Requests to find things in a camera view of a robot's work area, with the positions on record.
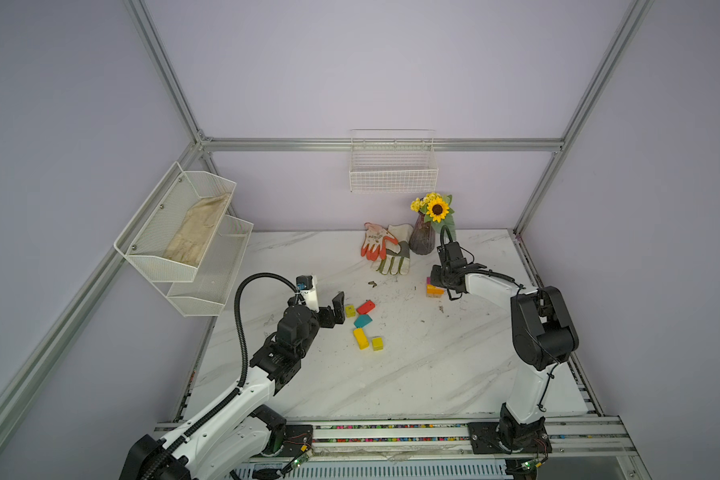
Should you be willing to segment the orange supermarket block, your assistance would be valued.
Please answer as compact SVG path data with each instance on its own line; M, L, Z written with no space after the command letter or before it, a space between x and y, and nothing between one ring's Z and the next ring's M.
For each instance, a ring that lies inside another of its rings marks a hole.
M430 298L440 298L445 294L445 290L433 285L426 286L426 296Z

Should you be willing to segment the red block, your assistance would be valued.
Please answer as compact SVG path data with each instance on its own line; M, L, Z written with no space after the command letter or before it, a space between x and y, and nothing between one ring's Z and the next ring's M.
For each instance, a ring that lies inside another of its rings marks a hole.
M356 311L359 315L365 315L372 311L375 307L376 305L373 301L367 300L365 303L357 307Z

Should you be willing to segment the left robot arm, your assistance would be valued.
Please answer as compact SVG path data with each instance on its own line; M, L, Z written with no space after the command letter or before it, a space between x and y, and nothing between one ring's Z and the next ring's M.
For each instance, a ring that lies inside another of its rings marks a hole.
M346 320L345 294L327 307L312 293L288 302L275 332L258 349L246 373L190 420L130 448L121 479L220 479L281 441L285 419L266 405L301 368L318 332Z

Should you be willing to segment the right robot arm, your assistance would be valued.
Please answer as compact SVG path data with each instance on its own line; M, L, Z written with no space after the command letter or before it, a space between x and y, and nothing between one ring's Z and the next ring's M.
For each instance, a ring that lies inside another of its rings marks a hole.
M469 260L451 239L437 247L439 263L430 280L450 300L468 294L506 310L511 342L523 362L512 391L502 404L499 419L484 441L492 451L529 452L546 444L548 403L557 392L558 374L579 346L579 338L561 291L552 286L532 289L515 278Z

